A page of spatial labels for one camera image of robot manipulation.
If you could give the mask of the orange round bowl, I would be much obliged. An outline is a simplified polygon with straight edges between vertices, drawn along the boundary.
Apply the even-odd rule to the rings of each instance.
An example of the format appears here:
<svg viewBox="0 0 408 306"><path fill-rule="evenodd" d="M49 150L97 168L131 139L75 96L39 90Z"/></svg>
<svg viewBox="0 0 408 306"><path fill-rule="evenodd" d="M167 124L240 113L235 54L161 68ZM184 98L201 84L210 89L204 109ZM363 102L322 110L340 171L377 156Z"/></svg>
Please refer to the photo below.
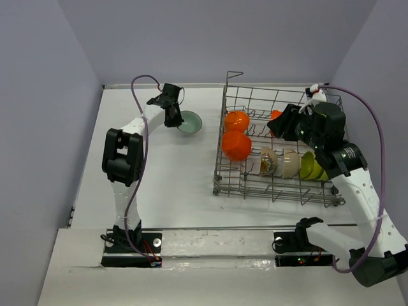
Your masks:
<svg viewBox="0 0 408 306"><path fill-rule="evenodd" d="M276 119L277 117L279 117L281 114L282 114L281 111L279 111L279 110L273 110L273 111L271 112L270 120L275 120L275 119ZM270 132L270 136L271 136L272 138L275 137L275 135L274 135L274 133L273 133L272 131Z"/></svg>

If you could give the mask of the lime green bowl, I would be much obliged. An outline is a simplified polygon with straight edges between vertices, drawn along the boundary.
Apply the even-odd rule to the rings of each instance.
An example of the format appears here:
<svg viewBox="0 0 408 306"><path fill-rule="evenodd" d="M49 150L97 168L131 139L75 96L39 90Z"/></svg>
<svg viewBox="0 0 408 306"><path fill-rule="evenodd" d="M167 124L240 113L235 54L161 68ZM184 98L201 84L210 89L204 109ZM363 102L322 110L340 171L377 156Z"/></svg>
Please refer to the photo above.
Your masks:
<svg viewBox="0 0 408 306"><path fill-rule="evenodd" d="M316 181L326 181L328 180L328 176L324 170L322 170L321 174L316 178Z"/></svg>
<svg viewBox="0 0 408 306"><path fill-rule="evenodd" d="M304 153L301 158L300 177L304 180L315 180L322 172L312 151Z"/></svg>

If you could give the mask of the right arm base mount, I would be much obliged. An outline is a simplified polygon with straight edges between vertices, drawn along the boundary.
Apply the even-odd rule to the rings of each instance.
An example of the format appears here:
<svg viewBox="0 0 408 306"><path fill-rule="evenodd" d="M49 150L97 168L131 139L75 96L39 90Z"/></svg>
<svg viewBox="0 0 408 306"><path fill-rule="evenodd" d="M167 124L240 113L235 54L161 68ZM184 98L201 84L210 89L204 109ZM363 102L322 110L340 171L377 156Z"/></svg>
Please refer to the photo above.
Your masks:
<svg viewBox="0 0 408 306"><path fill-rule="evenodd" d="M302 218L294 230L274 232L271 247L275 253L275 266L332 266L332 255L312 245L307 238L306 229L320 223L323 220L318 217Z"/></svg>

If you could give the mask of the grey wire dish rack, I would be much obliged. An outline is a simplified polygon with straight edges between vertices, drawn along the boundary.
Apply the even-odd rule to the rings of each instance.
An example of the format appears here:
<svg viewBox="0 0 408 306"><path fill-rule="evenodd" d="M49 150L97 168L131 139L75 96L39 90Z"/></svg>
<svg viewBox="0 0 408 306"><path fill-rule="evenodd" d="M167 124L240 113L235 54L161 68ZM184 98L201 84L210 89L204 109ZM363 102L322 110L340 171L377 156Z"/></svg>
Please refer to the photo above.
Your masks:
<svg viewBox="0 0 408 306"><path fill-rule="evenodd" d="M221 119L232 111L249 116L245 135L251 139L251 151L243 161L231 161L221 148L217 149L214 170L214 194L237 195L243 198L295 201L322 204L325 207L341 206L345 201L329 180L304 180L299 174L283 176L284 155L296 152L299 156L311 149L302 142L276 139L270 134L267 123L274 111L283 111L292 103L302 106L307 102L306 86L240 85L232 80L240 73L227 73L223 88ZM269 175L260 174L261 149L268 147L277 155L277 169Z"/></svg>

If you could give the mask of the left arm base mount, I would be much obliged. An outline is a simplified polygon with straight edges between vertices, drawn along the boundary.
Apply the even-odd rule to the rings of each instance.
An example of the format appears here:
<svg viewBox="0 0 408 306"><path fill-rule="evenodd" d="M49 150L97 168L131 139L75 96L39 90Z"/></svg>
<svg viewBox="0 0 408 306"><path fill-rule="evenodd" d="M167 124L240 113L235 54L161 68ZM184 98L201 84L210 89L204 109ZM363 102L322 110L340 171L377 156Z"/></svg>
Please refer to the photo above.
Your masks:
<svg viewBox="0 0 408 306"><path fill-rule="evenodd" d="M163 234L158 231L142 231L142 239L136 252L124 239L115 238L108 229L100 235L104 241L101 265L106 268L161 268Z"/></svg>

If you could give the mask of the beige painted ceramic bowl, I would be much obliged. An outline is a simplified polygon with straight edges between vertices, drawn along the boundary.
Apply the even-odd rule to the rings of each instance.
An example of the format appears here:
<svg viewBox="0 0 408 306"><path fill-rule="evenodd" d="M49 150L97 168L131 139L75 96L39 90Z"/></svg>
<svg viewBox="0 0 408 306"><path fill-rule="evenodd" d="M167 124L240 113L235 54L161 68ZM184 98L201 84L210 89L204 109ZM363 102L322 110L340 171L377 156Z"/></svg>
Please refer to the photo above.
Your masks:
<svg viewBox="0 0 408 306"><path fill-rule="evenodd" d="M275 151L268 147L262 147L260 152L260 171L261 176L271 175L277 169L278 157Z"/></svg>

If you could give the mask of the pale green ceramic bowl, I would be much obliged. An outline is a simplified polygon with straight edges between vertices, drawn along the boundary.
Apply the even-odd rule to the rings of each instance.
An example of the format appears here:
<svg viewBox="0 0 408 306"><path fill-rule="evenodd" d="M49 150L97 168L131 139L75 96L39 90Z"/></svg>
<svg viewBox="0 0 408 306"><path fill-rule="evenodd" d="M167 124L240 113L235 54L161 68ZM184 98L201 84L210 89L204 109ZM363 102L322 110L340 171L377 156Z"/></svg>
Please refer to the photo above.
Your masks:
<svg viewBox="0 0 408 306"><path fill-rule="evenodd" d="M181 111L183 122L177 128L179 131L187 134L195 134L201 130L203 123L201 117L192 111Z"/></svg>

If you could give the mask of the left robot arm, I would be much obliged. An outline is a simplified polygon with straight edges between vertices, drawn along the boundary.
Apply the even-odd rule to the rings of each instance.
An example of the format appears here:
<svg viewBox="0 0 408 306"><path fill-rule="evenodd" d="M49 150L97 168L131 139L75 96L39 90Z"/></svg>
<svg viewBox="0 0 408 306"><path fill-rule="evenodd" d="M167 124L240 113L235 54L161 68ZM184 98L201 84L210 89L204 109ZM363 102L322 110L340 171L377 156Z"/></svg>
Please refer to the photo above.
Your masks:
<svg viewBox="0 0 408 306"><path fill-rule="evenodd" d="M179 105L182 90L165 83L161 93L147 101L140 115L125 126L106 132L101 167L113 189L113 241L128 252L137 250L142 241L136 192L147 164L149 136L162 125L167 128L181 126L184 121Z"/></svg>

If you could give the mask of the orange square bowl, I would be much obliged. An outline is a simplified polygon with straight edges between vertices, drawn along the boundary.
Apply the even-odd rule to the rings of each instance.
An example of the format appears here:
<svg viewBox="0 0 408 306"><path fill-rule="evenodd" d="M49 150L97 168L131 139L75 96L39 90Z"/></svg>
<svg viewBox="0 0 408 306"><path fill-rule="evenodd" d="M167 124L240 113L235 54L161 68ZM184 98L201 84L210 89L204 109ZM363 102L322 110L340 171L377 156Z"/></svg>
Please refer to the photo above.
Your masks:
<svg viewBox="0 0 408 306"><path fill-rule="evenodd" d="M230 161L243 161L251 152L252 141L239 131L227 131L222 136L221 147Z"/></svg>

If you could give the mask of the small white bowl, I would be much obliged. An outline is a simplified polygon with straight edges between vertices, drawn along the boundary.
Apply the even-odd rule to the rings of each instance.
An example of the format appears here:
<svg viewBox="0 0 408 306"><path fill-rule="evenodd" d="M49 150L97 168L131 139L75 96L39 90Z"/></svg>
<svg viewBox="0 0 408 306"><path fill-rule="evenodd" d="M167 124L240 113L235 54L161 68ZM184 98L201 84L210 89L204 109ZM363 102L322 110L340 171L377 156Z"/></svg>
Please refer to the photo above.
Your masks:
<svg viewBox="0 0 408 306"><path fill-rule="evenodd" d="M250 118L243 111L228 112L224 118L225 131L238 131L243 133L249 127Z"/></svg>

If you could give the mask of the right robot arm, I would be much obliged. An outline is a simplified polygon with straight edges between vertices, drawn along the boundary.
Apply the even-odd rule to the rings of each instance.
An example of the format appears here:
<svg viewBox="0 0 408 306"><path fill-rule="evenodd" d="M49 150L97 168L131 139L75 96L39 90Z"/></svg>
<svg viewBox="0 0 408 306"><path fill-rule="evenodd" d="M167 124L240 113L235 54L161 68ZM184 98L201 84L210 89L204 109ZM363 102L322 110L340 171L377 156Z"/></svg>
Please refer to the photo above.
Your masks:
<svg viewBox="0 0 408 306"><path fill-rule="evenodd" d="M318 165L346 202L360 231L355 240L318 217L304 217L293 231L275 234L278 253L309 251L318 247L333 260L343 260L346 270L369 288L407 271L407 240L384 209L384 192L376 192L367 161L357 145L345 139L346 115L333 103L302 108L288 104L267 126L277 138L308 145Z"/></svg>

